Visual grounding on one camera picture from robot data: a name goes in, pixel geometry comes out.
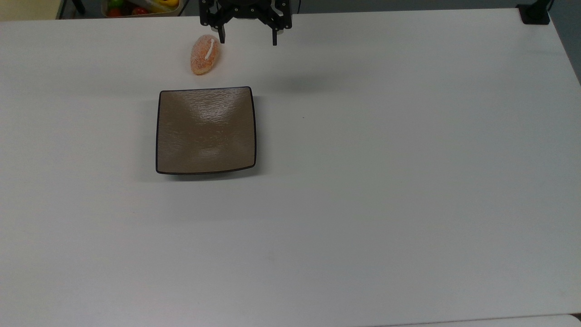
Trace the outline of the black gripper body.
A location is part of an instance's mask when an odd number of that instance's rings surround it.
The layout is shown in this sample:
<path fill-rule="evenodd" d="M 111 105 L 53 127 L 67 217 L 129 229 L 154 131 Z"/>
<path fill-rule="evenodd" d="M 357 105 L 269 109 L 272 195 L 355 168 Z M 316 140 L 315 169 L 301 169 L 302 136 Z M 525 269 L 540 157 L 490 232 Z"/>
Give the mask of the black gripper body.
<path fill-rule="evenodd" d="M 278 14 L 272 9 L 271 0 L 218 0 L 214 17 L 226 19 L 266 19 L 277 21 Z"/>

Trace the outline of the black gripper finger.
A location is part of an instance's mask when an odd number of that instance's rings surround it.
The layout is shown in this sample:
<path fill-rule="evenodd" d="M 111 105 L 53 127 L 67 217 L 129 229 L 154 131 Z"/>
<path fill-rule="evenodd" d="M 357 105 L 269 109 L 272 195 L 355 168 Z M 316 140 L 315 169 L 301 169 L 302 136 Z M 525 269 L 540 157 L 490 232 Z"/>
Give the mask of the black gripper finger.
<path fill-rule="evenodd" d="M 278 35 L 292 28 L 292 2 L 259 1 L 259 21 L 270 27 L 272 45 L 277 46 Z"/>
<path fill-rule="evenodd" d="M 199 14 L 201 24 L 216 30 L 220 43 L 226 43 L 224 25 L 234 17 L 234 4 L 230 0 L 200 0 Z"/>

